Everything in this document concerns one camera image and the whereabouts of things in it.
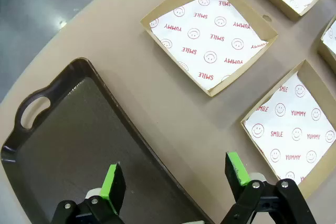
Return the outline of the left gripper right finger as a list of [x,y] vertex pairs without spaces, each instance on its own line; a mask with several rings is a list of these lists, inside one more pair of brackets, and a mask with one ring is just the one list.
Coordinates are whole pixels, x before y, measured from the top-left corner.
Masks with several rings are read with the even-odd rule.
[[274,223],[316,223],[294,180],[272,185],[262,174],[252,179],[236,152],[226,153],[225,175],[235,203],[222,223],[252,223],[259,212],[267,212]]

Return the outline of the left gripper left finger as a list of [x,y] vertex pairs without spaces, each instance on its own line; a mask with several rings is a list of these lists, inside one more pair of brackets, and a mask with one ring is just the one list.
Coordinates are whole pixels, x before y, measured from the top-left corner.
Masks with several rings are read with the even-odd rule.
[[119,163],[110,165],[97,195],[77,204],[61,201],[51,223],[123,223],[119,216],[125,196],[126,184]]

